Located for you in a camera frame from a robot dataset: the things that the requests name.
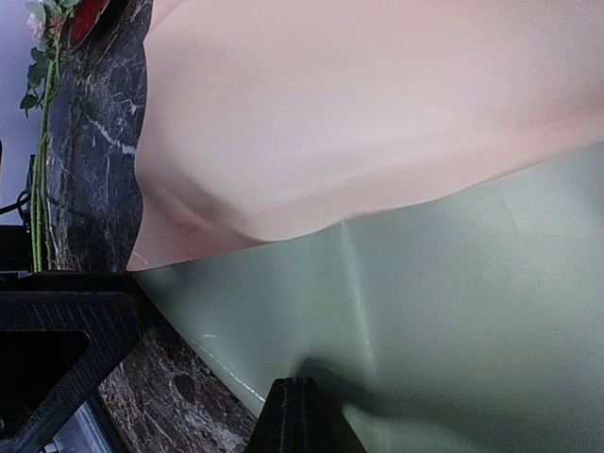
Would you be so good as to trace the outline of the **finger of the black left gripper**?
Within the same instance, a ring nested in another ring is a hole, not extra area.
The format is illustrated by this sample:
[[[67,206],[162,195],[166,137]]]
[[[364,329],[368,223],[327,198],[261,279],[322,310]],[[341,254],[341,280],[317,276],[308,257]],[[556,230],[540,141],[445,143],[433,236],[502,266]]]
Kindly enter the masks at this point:
[[[2,282],[2,451],[40,451],[158,320],[130,274]]]

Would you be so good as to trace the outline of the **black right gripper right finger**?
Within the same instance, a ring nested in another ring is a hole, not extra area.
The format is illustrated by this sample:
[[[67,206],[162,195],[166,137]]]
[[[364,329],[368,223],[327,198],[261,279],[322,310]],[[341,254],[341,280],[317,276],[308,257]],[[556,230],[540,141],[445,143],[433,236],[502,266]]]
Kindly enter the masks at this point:
[[[352,427],[312,378],[298,378],[295,390],[296,452],[365,452]]]

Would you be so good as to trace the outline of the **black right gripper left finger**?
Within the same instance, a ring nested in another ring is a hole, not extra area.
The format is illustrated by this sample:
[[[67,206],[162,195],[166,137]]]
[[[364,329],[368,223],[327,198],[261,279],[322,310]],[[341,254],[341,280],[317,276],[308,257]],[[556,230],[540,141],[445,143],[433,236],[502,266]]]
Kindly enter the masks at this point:
[[[294,452],[294,388],[292,377],[273,382],[249,439],[248,452]]]

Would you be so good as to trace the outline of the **peach green wrapping paper sheet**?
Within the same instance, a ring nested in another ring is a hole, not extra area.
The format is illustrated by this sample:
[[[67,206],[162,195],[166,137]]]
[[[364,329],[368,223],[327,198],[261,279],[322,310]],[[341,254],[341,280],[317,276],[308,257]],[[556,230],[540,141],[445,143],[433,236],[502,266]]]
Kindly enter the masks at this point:
[[[603,5],[157,1],[128,268],[259,418],[603,448]]]

